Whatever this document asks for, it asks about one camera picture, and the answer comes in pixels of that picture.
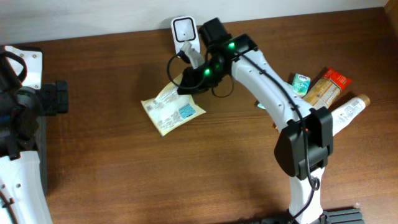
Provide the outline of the teal snack packet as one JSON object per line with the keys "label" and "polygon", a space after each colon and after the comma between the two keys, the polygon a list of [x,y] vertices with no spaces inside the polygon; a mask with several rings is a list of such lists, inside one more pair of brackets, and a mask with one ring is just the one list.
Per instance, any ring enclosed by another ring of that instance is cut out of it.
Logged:
{"label": "teal snack packet", "polygon": [[[285,83],[292,91],[294,91],[294,86],[293,85],[291,85],[291,84],[289,84],[289,83]],[[256,102],[255,102],[255,105],[258,107],[258,108],[260,108],[260,109],[265,109],[265,107],[257,100]]]}

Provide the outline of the white Pantene tube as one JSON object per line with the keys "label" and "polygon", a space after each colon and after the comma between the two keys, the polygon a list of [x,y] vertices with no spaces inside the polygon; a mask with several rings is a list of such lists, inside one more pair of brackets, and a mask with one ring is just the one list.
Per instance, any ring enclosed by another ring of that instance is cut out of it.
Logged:
{"label": "white Pantene tube", "polygon": [[367,95],[360,94],[333,110],[331,112],[333,118],[332,135],[335,136],[347,127],[370,104],[370,98]]}

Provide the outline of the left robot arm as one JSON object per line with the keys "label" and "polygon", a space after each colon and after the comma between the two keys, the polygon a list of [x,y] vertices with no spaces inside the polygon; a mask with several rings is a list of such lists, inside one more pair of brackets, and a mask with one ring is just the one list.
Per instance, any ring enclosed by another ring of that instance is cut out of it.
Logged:
{"label": "left robot arm", "polygon": [[43,68],[40,48],[1,46],[1,223],[52,222],[45,119],[68,112],[68,84]]}

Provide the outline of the small mint green bar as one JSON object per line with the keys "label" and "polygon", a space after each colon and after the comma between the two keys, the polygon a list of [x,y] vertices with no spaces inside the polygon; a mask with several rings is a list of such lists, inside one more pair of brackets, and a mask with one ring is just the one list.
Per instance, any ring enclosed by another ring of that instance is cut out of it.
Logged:
{"label": "small mint green bar", "polygon": [[310,86],[311,79],[305,75],[296,73],[292,81],[293,91],[300,97],[304,97]]}

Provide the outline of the cream wipes packet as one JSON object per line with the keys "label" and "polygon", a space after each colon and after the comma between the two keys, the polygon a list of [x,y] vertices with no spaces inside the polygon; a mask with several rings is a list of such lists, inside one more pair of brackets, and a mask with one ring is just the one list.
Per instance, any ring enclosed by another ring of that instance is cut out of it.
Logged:
{"label": "cream wipes packet", "polygon": [[177,89],[169,82],[155,98],[141,101],[161,136],[206,113],[194,102],[192,95],[179,95]]}

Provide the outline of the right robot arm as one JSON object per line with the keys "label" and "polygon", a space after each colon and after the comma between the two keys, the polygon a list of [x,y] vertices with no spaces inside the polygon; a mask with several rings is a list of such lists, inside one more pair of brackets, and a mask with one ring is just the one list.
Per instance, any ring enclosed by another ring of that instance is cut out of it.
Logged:
{"label": "right robot arm", "polygon": [[230,76],[265,107],[280,133],[274,149],[280,168],[289,176],[289,223],[326,223],[320,203],[321,179],[333,153],[332,115],[297,96],[271,68],[247,34],[232,37],[219,19],[198,31],[206,53],[185,40],[178,52],[191,64],[177,85],[180,95],[194,95],[218,86]]}

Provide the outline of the orange spaghetti package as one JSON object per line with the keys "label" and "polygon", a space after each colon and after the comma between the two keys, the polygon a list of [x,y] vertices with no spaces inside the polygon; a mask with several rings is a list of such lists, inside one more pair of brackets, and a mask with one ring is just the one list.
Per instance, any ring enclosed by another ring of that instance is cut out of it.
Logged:
{"label": "orange spaghetti package", "polygon": [[311,88],[309,86],[307,94],[301,98],[316,110],[322,107],[329,108],[351,83],[352,79],[329,67]]}

